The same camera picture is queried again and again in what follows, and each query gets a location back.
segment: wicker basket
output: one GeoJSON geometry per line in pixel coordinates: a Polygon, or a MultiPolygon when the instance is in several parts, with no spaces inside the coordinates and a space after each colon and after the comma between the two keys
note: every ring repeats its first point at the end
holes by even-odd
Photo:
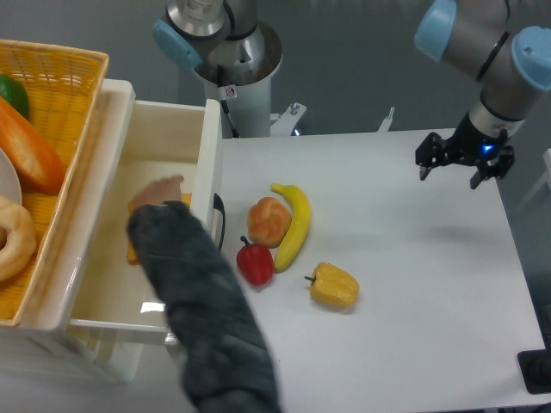
{"type": "Polygon", "coordinates": [[[48,268],[47,262],[55,259],[50,246],[107,67],[105,53],[0,40],[0,74],[22,82],[28,93],[30,122],[53,144],[67,168],[58,196],[23,195],[23,206],[36,224],[39,247],[27,267],[0,282],[1,327],[21,322],[37,280],[48,268]]]}

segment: drawer handle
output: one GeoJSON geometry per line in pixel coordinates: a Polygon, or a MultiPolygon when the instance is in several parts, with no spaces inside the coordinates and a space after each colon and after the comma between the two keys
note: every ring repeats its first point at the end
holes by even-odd
{"type": "Polygon", "coordinates": [[[218,249],[222,250],[224,235],[226,234],[226,210],[224,209],[224,201],[216,193],[214,193],[214,209],[220,211],[222,214],[222,232],[220,233],[220,242],[218,243],[218,249]]]}

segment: blue led light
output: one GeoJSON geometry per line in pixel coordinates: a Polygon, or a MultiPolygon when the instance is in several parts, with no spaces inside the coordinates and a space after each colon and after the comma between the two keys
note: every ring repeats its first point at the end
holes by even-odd
{"type": "Polygon", "coordinates": [[[494,145],[482,145],[482,152],[484,152],[485,155],[488,154],[489,151],[491,151],[494,148],[494,145]]]}

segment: open drawer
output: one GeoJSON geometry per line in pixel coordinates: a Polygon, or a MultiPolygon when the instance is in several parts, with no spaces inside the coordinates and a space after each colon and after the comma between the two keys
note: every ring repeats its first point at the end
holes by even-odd
{"type": "Polygon", "coordinates": [[[92,330],[117,342],[163,344],[164,306],[141,266],[127,263],[127,203],[148,182],[182,174],[193,194],[192,213],[216,237],[214,194],[221,183],[220,107],[136,101],[115,177],[102,202],[90,240],[82,284],[68,333],[88,340],[92,330]]]}

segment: donut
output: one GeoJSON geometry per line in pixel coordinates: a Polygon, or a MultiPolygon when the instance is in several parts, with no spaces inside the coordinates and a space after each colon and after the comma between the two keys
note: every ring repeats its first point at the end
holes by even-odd
{"type": "Polygon", "coordinates": [[[6,244],[6,241],[8,241],[8,232],[0,226],[0,250],[6,244]]]}
{"type": "Polygon", "coordinates": [[[0,227],[7,241],[0,250],[0,280],[19,273],[36,248],[36,229],[31,214],[23,206],[0,196],[0,227]]]}

